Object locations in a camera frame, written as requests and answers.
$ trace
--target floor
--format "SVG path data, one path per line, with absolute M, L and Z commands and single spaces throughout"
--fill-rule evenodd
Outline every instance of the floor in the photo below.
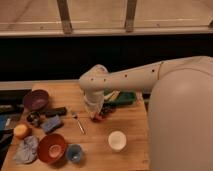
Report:
M 68 0 L 75 29 L 123 28 L 127 0 Z M 138 0 L 135 27 L 203 26 L 212 0 Z M 0 30 L 61 29 L 56 0 L 1 0 Z

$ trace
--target white cup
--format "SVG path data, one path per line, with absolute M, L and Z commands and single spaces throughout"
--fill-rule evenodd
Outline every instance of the white cup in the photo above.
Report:
M 109 146 L 119 152 L 126 146 L 126 135 L 121 131 L 113 131 L 108 137 Z

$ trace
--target cloth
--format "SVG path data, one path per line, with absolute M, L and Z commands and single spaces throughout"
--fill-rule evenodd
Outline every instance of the cloth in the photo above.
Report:
M 4 130 L 8 118 L 7 115 L 0 115 L 0 130 Z
M 16 164 L 32 163 L 37 158 L 38 143 L 39 140 L 35 136 L 28 136 L 21 141 L 13 157 Z
M 46 122 L 44 122 L 43 124 L 41 124 L 41 128 L 43 129 L 43 131 L 48 134 L 51 133 L 52 131 L 54 131 L 56 128 L 59 128 L 60 126 L 62 126 L 62 121 L 60 119 L 60 117 L 58 115 L 48 119 Z

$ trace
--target wooden table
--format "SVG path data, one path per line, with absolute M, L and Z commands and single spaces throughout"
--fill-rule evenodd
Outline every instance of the wooden table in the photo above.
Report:
M 79 114 L 86 135 L 80 132 L 70 112 L 61 117 L 64 126 L 55 132 L 63 135 L 68 143 L 80 144 L 84 151 L 84 160 L 78 165 L 66 159 L 54 166 L 39 159 L 32 164 L 16 165 L 12 158 L 20 140 L 13 138 L 2 171 L 149 170 L 147 113 L 142 99 L 132 105 L 117 108 L 101 123 L 93 123 L 85 111 L 83 92 L 77 83 L 39 83 L 33 86 L 33 90 L 35 89 L 48 91 L 52 107 L 65 106 Z M 25 118 L 26 113 L 22 115 L 22 120 Z M 121 130 L 127 136 L 127 146 L 119 153 L 113 152 L 107 142 L 108 135 L 114 130 Z M 39 139 L 45 136 L 40 128 L 33 128 L 32 133 Z

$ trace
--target gray cloth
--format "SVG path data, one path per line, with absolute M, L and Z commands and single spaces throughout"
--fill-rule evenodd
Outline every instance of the gray cloth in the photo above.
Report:
M 16 164 L 28 164 L 37 158 L 37 148 L 39 140 L 35 136 L 26 137 L 17 149 L 13 160 Z

